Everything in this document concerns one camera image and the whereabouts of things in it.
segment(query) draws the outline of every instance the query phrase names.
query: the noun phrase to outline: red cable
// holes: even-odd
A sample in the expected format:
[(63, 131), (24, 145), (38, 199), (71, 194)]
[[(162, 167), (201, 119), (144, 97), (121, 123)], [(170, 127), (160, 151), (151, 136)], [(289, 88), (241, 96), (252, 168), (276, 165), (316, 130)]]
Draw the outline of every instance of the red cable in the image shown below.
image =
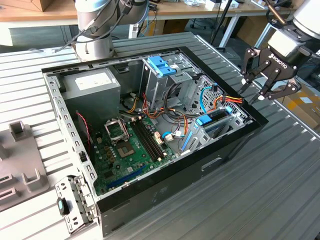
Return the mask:
[(88, 128), (87, 121), (86, 121), (86, 119), (84, 118), (84, 116), (82, 116), (80, 113), (76, 112), (75, 114), (77, 114), (78, 116), (80, 116), (80, 118), (82, 119), (82, 121), (83, 121), (83, 123), (84, 123), (84, 125), (85, 125), (86, 134), (87, 134), (87, 138), (88, 138), (88, 145), (89, 145), (88, 152), (90, 153), (90, 134), (89, 134), (89, 128)]

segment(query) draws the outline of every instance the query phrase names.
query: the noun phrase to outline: motherboard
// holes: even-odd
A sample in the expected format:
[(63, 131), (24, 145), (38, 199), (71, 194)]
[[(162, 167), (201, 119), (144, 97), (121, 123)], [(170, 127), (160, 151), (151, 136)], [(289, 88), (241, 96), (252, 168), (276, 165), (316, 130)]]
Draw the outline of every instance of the motherboard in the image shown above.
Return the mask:
[[(151, 120), (144, 117), (135, 122), (122, 122), (122, 125), (113, 124), (107, 130), (102, 128), (91, 134), (97, 173), (94, 188), (98, 196), (176, 158), (166, 143), (157, 142), (156, 132)], [(112, 139), (126, 134), (125, 140), (113, 142)]]

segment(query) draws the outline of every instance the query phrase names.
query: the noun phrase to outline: aluminum extrusion table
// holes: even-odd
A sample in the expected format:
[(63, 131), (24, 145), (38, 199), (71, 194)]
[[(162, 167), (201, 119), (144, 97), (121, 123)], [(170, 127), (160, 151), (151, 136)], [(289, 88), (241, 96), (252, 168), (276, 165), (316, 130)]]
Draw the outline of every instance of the aluminum extrusion table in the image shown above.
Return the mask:
[[(114, 46), (120, 56), (187, 46), (229, 85), (236, 90), (241, 87), (237, 67), (191, 33), (116, 40)], [(77, 170), (40, 69), (77, 61), (71, 48), (57, 54), (0, 54), (0, 130), (16, 120), (31, 125), (51, 186), (48, 192), (0, 212), (0, 239), (69, 238), (53, 186)], [(256, 91), (249, 88), (245, 97)], [(320, 231), (319, 136), (278, 102), (265, 100), (254, 106), (269, 124), (232, 161), (108, 239), (313, 240)], [(70, 239), (99, 240), (99, 227), (91, 224)]]

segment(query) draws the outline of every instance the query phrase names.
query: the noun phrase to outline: ram slot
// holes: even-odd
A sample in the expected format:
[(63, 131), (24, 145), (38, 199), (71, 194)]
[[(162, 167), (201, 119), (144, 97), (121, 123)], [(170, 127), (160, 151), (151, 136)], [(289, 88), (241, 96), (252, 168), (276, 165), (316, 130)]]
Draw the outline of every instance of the ram slot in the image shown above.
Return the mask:
[(149, 139), (148, 143), (152, 146), (152, 148), (156, 151), (157, 153), (157, 157), (161, 158), (163, 156), (163, 152), (161, 151), (161, 149), (159, 148), (158, 144), (156, 143), (156, 141), (153, 139), (153, 137), (150, 135), (150, 133), (147, 131), (145, 125), (140, 122), (138, 123), (138, 127), (140, 128), (140, 130), (142, 131), (142, 133)]
[(135, 122), (132, 125), (132, 129), (134, 130), (145, 150), (148, 152), (154, 162), (157, 161), (158, 158), (163, 157), (162, 151), (157, 146), (154, 139), (150, 136), (149, 132), (146, 130), (145, 125), (142, 122)]
[(146, 140), (146, 138), (144, 137), (144, 135), (141, 133), (140, 129), (138, 128), (137, 124), (134, 123), (131, 125), (134, 133), (137, 135), (137, 137), (139, 138), (140, 142), (142, 143), (143, 147), (145, 148), (145, 150), (148, 152), (149, 156), (151, 157), (151, 159), (153, 161), (155, 161), (157, 159), (157, 154), (156, 152), (153, 151), (153, 149), (149, 146), (148, 141)]

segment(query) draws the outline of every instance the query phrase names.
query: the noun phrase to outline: side panel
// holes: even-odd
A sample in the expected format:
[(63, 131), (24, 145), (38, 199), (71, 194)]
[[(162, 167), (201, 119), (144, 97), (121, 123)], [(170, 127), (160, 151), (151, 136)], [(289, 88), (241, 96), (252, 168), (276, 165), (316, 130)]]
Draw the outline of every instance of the side panel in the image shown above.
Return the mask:
[(113, 202), (116, 199), (112, 198), (117, 198), (117, 196), (111, 195), (99, 201), (97, 204), (100, 207), (99, 210), (101, 212), (100, 227), (102, 228), (103, 236), (105, 237), (111, 232), (116, 231), (135, 217), (143, 214), (228, 162), (249, 141), (249, 139), (261, 129), (262, 128), (258, 128), (250, 134), (238, 138), (227, 146), (211, 153), (185, 169), (178, 171), (176, 174), (149, 187), (145, 191), (122, 201), (111, 209), (103, 211), (104, 202)]

